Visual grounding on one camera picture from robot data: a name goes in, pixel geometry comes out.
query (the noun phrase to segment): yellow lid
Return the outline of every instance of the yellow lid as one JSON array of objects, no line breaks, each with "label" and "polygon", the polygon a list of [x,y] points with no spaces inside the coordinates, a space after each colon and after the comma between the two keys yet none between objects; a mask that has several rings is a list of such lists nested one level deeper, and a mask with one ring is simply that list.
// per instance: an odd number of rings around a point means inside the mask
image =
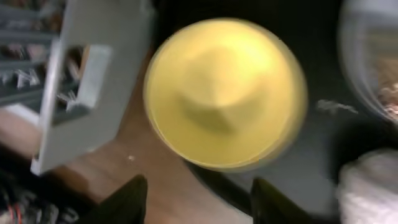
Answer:
[{"label": "yellow lid", "polygon": [[162,140],[210,169],[280,152],[306,108],[302,71],[287,46],[236,19],[178,31],[153,57],[145,85],[147,114]]}]

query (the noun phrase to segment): cable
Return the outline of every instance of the cable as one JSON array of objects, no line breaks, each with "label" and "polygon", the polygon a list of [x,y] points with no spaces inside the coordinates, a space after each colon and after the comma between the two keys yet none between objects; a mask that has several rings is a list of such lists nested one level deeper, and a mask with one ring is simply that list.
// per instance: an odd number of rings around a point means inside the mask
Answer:
[{"label": "cable", "polygon": [[12,209],[12,207],[10,205],[8,205],[7,207],[8,207],[8,211],[10,212],[11,219],[14,220],[14,210]]},{"label": "cable", "polygon": [[19,206],[18,206],[18,204],[16,203],[15,204],[15,209],[16,209],[16,212],[17,212],[17,219],[18,219],[18,224],[21,224],[22,223],[22,216],[21,216],[21,210],[19,209]]}]

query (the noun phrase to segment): wooden surface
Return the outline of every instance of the wooden surface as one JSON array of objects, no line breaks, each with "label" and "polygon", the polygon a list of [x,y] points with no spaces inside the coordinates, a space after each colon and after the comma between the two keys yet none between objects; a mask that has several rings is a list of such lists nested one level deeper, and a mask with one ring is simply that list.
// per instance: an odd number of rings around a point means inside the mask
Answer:
[{"label": "wooden surface", "polygon": [[[55,169],[53,173],[69,188],[95,202],[103,201],[132,177],[143,174],[149,184],[147,224],[252,223],[247,215],[202,186],[181,158],[154,134],[142,102],[145,68],[144,65],[138,77],[118,137],[100,149]],[[26,138],[15,135],[21,129]],[[29,150],[37,144],[37,136],[40,135],[31,126],[0,112],[0,141],[16,148],[24,157],[32,156]]]}]

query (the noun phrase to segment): yellow cap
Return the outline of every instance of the yellow cap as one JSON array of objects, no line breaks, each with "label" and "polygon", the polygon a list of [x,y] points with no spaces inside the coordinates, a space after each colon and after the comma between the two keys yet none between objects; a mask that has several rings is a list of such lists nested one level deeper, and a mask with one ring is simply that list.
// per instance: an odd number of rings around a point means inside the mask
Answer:
[{"label": "yellow cap", "polygon": [[306,109],[293,54],[246,21],[211,19],[178,31],[146,75],[144,101],[154,129],[177,154],[210,169],[278,155]]}]

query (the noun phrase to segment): gray plastic part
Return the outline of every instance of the gray plastic part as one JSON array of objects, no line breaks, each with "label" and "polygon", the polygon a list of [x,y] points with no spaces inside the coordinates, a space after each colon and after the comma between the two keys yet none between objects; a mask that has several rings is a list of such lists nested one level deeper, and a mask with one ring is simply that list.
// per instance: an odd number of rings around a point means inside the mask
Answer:
[{"label": "gray plastic part", "polygon": [[[149,0],[69,0],[54,41],[40,110],[42,141],[31,171],[42,174],[112,140],[119,130],[152,39]],[[68,48],[90,45],[77,100],[88,114],[54,124],[60,71]]]}]

